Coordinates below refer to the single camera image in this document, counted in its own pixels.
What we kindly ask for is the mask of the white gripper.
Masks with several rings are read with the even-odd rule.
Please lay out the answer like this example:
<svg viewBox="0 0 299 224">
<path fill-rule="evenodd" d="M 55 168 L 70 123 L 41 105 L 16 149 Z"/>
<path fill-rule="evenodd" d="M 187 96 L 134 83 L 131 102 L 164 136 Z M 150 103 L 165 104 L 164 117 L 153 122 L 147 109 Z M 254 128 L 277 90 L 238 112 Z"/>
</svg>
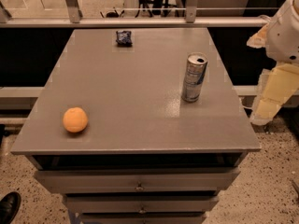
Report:
<svg viewBox="0 0 299 224">
<path fill-rule="evenodd" d="M 277 61 L 271 71 L 260 75 L 258 95 L 249 120 L 263 126 L 299 89 L 299 0 L 286 0 L 269 22 L 266 55 Z"/>
</svg>

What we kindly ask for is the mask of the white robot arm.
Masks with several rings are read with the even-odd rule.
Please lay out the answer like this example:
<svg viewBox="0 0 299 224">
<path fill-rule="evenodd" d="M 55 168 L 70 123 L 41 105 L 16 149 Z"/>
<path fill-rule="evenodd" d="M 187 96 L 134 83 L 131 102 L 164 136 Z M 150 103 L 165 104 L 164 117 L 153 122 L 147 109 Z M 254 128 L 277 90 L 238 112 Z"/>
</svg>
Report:
<svg viewBox="0 0 299 224">
<path fill-rule="evenodd" d="M 276 65 L 259 76 L 249 121 L 263 126 L 299 89 L 299 0 L 286 0 L 272 19 L 247 41 L 265 48 Z"/>
</svg>

